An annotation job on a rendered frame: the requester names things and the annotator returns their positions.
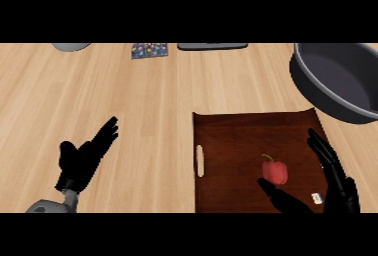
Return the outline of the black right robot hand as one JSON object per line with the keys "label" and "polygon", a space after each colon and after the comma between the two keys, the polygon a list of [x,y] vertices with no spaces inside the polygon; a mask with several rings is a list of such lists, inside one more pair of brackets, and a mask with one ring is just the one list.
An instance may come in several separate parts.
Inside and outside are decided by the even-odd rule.
{"label": "black right robot hand", "polygon": [[[359,193],[354,179],[345,175],[336,152],[313,129],[308,129],[307,145],[316,153],[326,179],[326,196],[323,212],[345,214],[360,212]],[[271,162],[263,163],[263,177],[257,179],[273,207],[289,214],[313,214],[310,207],[283,190],[277,188],[277,181]]]}

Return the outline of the dark grey pot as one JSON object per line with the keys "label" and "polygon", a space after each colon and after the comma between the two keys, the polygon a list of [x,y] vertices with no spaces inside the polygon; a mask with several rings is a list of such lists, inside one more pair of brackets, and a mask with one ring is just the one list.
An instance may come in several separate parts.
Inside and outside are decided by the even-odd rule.
{"label": "dark grey pot", "polygon": [[295,43],[294,85],[313,106],[351,124],[378,121],[378,51],[364,43]]}

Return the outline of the colourful patterned packet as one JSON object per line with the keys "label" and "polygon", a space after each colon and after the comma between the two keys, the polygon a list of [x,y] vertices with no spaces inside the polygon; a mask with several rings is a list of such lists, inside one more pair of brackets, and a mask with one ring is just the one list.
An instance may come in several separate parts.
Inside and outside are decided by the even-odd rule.
{"label": "colourful patterned packet", "polygon": [[134,43],[131,45],[131,58],[155,58],[168,55],[167,43]]}

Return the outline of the red bell pepper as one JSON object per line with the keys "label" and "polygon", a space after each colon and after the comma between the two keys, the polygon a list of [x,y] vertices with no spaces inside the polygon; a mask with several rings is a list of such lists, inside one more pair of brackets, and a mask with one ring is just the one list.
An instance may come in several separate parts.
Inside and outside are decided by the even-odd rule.
{"label": "red bell pepper", "polygon": [[273,157],[263,154],[267,160],[261,164],[263,178],[274,185],[283,185],[288,182],[288,167],[280,161],[276,161]]}

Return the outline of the grey rounded object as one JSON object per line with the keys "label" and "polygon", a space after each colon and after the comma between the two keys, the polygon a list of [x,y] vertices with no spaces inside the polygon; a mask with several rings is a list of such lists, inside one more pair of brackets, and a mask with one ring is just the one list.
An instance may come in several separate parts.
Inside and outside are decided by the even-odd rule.
{"label": "grey rounded object", "polygon": [[82,50],[88,43],[53,43],[53,47],[62,52],[74,52]]}

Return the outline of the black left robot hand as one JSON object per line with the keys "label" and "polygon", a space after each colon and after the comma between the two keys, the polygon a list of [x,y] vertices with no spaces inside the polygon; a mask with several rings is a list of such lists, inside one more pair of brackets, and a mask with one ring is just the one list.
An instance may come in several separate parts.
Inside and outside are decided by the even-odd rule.
{"label": "black left robot hand", "polygon": [[118,138],[118,119],[112,117],[103,124],[91,140],[75,147],[71,141],[59,145],[60,175],[56,182],[56,190],[72,190],[80,193],[93,178],[100,160]]}

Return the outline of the dark brown wooden tray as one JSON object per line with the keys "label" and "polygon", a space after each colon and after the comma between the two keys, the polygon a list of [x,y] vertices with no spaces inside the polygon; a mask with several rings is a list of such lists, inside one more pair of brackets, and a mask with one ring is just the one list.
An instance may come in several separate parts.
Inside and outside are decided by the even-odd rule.
{"label": "dark brown wooden tray", "polygon": [[277,188],[320,213],[314,193],[326,193],[317,156],[307,145],[308,132],[323,132],[316,111],[193,116],[195,211],[198,213],[273,213],[276,208],[258,186],[263,163],[288,168]]}

